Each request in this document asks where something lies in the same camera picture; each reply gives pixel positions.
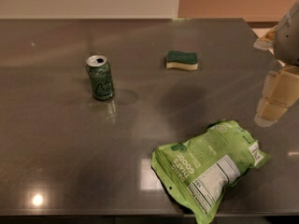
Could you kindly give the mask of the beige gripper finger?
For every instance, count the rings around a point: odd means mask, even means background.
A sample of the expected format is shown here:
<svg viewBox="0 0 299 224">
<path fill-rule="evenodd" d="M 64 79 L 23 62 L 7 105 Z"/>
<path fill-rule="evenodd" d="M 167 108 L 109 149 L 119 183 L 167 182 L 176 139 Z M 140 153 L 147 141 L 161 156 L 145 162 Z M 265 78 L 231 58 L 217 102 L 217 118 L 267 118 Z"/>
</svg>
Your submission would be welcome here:
<svg viewBox="0 0 299 224">
<path fill-rule="evenodd" d="M 268 50 L 273 48 L 276 31 L 277 31 L 276 26 L 269 29 L 264 35 L 262 35 L 255 41 L 254 47 L 256 49 L 261 49 L 261 50 Z"/>
<path fill-rule="evenodd" d="M 254 121 L 260 127 L 270 127 L 299 99 L 299 67 L 285 65 L 277 72 L 270 71 L 262 96 Z"/>
</svg>

